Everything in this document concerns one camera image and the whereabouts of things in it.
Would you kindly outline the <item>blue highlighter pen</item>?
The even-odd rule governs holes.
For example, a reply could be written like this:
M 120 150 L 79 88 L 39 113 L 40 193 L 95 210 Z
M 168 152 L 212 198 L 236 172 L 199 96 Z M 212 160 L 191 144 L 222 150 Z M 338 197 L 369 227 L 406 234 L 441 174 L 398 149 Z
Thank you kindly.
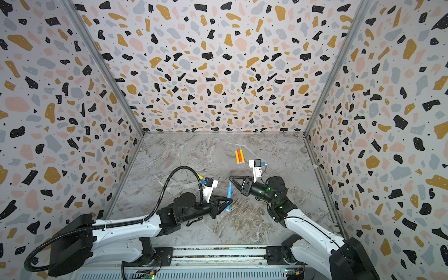
M 232 200 L 232 190 L 233 190 L 232 183 L 229 183 L 229 188 L 228 188 L 228 192 L 227 192 L 227 198 L 230 199 L 230 200 Z M 226 210 L 227 210 L 227 211 L 230 211 L 230 208 L 231 208 L 231 205 L 229 204 L 229 205 L 226 207 Z

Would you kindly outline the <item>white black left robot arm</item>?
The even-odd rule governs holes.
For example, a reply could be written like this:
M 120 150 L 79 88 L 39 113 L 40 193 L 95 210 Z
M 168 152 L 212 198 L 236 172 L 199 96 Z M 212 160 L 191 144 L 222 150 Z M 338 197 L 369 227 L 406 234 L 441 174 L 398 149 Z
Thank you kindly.
M 183 222 L 191 225 L 207 215 L 215 219 L 232 202 L 231 198 L 211 196 L 200 204 L 193 193 L 186 192 L 148 220 L 94 220 L 83 214 L 53 236 L 56 241 L 51 244 L 48 274 L 59 277 L 85 264 L 108 261 L 142 265 L 155 255 L 151 238 L 174 233 Z

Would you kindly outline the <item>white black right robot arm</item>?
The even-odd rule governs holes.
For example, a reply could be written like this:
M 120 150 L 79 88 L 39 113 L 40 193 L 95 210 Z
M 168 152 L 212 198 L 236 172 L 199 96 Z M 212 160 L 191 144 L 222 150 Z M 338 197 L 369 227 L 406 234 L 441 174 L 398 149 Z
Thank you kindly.
M 282 243 L 284 259 L 305 263 L 329 280 L 377 280 L 371 259 L 360 241 L 326 230 L 288 198 L 282 177 L 258 182 L 250 176 L 231 176 L 229 181 L 242 195 L 268 204 L 268 214 L 294 235 Z

